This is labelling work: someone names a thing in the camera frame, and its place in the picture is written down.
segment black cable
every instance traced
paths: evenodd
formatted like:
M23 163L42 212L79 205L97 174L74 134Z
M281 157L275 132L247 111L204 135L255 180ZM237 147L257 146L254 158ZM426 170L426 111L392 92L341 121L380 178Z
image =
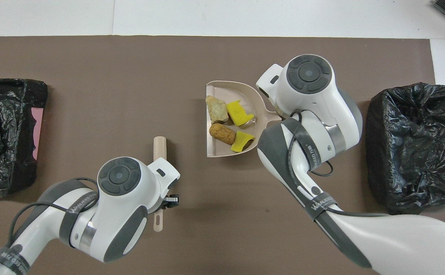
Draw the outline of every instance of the black cable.
M14 240L13 240L13 231L15 229L15 224L17 223L18 218L20 217L20 215L23 214L23 212L25 212L25 210L29 209L30 207L33 206L38 206L38 205L46 205L46 206L50 206L50 207L54 207L56 209L59 209L61 211L67 211L68 209L64 208L64 207L60 207L59 205L55 205L51 202L34 202L33 204L27 205L24 208L22 208L21 211L18 211L18 213L16 214L16 216L13 218L13 221L11 223L10 229L9 229L9 238L8 238L8 242L5 245L6 247L10 248L11 244L13 244Z
M80 213L81 212L85 212L86 210L88 210L88 209L92 208L93 206L95 206L97 204L97 202L99 201L99 197L100 197L100 194L99 194L99 184L97 183L97 181L95 181L93 179L90 179L90 178L74 178L74 179L76 179L77 181L89 181L90 183L95 184L95 186L97 187L97 197L95 198L95 200L93 200L93 202L91 202L89 205L87 205L84 209L82 209L80 211Z
M302 114L300 112L293 112L293 113L291 113L290 117L293 117L295 114L297 114L299 116L298 121L299 121L299 123L302 124ZM299 143L299 146L300 146L302 152L304 152L302 144L295 138L295 135L293 135L292 139L290 141L290 145L288 147L288 151L287 151L287 164L288 164L288 167L289 167L290 176L291 176L292 180L294 181L294 184L300 185L301 182L295 176L294 170L292 169L292 162L290 160L290 156L291 156L291 153L292 153L292 148L294 146L294 142L295 141L297 141L297 143ZM310 171L310 172L315 174L315 175L317 175L317 176L330 176L333 173L334 168L331 165L331 162L329 162L328 160L326 161L326 163L329 165L329 167L331 169L331 171L329 173L321 174L321 173L314 172L314 171ZM388 216L387 214L380 214L380 213L352 213L352 212L345 212L345 211L342 211L342 210L336 210L336 209L332 209L332 208L329 208L329 207L326 209L326 211L329 211L329 212L332 212L332 213L335 213L335 214L344 215L344 216L352 216L352 217L385 217L385 216Z
M327 165L329 165L329 167L330 167L330 169L331 169L331 171L329 171L329 173L327 173L327 174L321 174L321 173L314 172L314 171L311 171L311 173L312 173L312 174L315 174L315 175L317 175L317 176L331 176L331 174L332 174L333 171L334 171L334 168L333 168L333 166L331 165L331 162L329 162L329 160L326 160L326 163L327 163Z
M89 182L95 184L95 186L97 187L97 198L95 198L95 200L94 200L93 202L91 202L88 206L84 207L84 208L80 211L80 212L85 212L85 211L87 211L88 209L90 209L90 208L92 208L93 206L95 206L95 205L97 204L97 202L98 202L98 199L99 199L98 183L97 183L95 180L90 179L90 178L74 178L74 179L77 180L77 181L89 181ZM34 202L33 204L30 204L30 205L25 206L25 207L22 208L22 210L20 210L20 211L16 214L16 216L13 218L13 221L12 221L12 223L11 223L11 225L10 225L10 229L9 229L8 242L7 242L7 244L5 245L6 247L10 248L11 245L13 244L13 242L15 241L15 240L13 240L13 233L14 233L13 231L15 230L15 224L17 223L18 218L19 218L19 217L20 217L20 216L21 216L27 209L29 209L30 207L33 207L33 206L39 206L39 205L45 205L45 206L53 207L53 208L55 208L55 209L59 209L59 210L64 211L64 212L66 212L66 211L68 210L68 209L66 209L66 208L64 208L64 207L60 207L59 205L55 205L55 204L53 204L52 202Z
M336 209L332 209L332 208L327 208L326 211L335 213L335 214L340 214L343 216L351 216L351 217L386 217L389 216L387 214L382 214L382 213L352 213L352 212L345 212L345 211L341 211L341 210L336 210Z

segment white floor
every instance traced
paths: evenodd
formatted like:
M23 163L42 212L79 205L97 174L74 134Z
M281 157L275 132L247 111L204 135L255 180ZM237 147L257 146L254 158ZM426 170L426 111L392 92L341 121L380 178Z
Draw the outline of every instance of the white floor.
M425 38L445 84L430 0L0 0L0 36L112 34Z

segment black trash bag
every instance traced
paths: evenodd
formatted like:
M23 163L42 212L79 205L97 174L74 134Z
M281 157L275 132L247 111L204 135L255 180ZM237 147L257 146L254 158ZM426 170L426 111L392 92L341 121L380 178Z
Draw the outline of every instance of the black trash bag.
M32 107L44 108L47 85L29 79L0 79L0 197L22 190L36 179L32 156Z
M369 186L390 214L445 205L445 86L416 83L371 99Z

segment pink paper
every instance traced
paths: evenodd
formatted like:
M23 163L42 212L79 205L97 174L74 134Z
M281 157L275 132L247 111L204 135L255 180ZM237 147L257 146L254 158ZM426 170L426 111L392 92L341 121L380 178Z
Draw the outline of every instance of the pink paper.
M42 111L43 108L31 108L32 109L32 117L36 120L36 125L34 126L34 146L36 147L34 151L32 151L32 156L35 160L37 160L37 149L39 148L39 135L40 135L40 126L42 122Z

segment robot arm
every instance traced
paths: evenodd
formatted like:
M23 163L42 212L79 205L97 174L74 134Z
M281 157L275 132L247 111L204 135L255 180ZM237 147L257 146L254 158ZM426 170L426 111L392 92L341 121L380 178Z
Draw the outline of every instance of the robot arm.
M445 223L424 216L342 211L307 174L355 146L362 117L336 87L324 58L301 55L273 65L257 87L287 117L264 130L258 155L311 219L353 262L381 274L445 274Z
M78 179L49 187L0 249L0 275L25 275L55 238L99 261L114 261L137 243L148 214L178 205L178 195L166 195L180 174L163 158L150 165L115 158L101 167L97 178L98 193Z

